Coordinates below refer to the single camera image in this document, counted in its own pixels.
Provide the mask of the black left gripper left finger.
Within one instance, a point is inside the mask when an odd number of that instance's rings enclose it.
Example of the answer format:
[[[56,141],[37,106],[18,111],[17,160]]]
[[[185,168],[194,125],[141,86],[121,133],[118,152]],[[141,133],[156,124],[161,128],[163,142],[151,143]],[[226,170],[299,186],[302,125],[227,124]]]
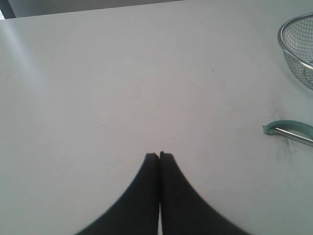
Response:
[[[159,157],[146,154],[120,198],[79,235],[156,235],[159,220]]]

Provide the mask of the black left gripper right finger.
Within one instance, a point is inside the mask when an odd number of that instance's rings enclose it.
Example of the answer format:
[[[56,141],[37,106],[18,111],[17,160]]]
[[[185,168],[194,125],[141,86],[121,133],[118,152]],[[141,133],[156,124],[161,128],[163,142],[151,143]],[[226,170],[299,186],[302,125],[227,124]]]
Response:
[[[161,152],[159,163],[164,235],[247,234],[201,198],[185,178],[172,154]]]

